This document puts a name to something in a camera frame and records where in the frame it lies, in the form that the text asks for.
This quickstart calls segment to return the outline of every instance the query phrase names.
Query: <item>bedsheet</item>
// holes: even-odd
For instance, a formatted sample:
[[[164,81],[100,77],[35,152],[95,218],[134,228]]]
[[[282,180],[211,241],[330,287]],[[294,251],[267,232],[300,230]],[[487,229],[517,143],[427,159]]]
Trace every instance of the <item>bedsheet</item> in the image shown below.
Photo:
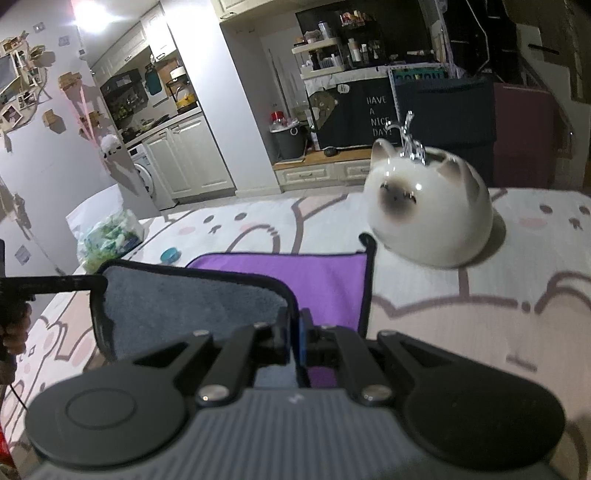
[[[520,189],[491,196],[491,240],[465,267],[423,267],[378,243],[368,338],[399,330],[545,385],[568,418],[552,464],[566,478],[591,479],[591,199]],[[203,208],[145,225],[145,242],[126,258],[155,264],[176,247],[180,266],[210,252],[352,252],[369,231],[360,193]],[[101,364],[87,294],[59,294],[31,328],[14,386],[30,404]],[[0,423],[21,473],[34,465],[24,414],[8,392]]]

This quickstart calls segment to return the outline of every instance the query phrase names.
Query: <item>ceiling light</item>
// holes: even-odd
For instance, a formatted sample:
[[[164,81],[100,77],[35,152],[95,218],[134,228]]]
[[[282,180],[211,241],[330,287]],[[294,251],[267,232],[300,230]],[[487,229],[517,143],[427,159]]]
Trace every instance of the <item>ceiling light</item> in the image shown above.
[[[113,20],[105,7],[90,0],[78,2],[74,7],[76,25],[91,33],[102,32]]]

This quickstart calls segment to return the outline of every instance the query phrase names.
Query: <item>black round pad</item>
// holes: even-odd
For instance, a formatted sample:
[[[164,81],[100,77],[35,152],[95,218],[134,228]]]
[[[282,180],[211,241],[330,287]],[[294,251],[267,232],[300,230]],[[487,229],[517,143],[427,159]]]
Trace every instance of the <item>black round pad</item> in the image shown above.
[[[111,429],[128,421],[136,409],[133,395],[114,388],[95,388],[72,398],[66,415],[85,429]]]
[[[425,370],[403,415],[426,451],[484,471],[540,461],[564,430],[562,406],[546,389],[471,362]]]
[[[186,418],[183,397],[165,371],[118,364],[45,390],[29,407],[25,426],[50,462],[93,469],[149,456]]]

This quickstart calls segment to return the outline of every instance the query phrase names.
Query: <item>plastic bag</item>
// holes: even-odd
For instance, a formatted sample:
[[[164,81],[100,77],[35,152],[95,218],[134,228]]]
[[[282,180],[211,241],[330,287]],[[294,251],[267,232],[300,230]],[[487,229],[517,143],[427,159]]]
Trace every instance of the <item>plastic bag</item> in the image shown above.
[[[93,195],[66,219],[78,240],[78,262],[90,274],[144,241],[144,227],[131,210],[123,208],[118,185]]]

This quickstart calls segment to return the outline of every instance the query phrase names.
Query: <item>drawer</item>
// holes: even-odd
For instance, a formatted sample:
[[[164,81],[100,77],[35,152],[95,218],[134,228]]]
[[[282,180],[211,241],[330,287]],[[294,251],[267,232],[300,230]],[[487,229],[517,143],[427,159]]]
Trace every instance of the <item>drawer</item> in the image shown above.
[[[334,165],[318,165],[314,167],[289,168],[279,170],[277,179],[281,185],[294,185],[336,179]]]
[[[370,160],[338,162],[335,167],[339,180],[364,180],[371,166]]]

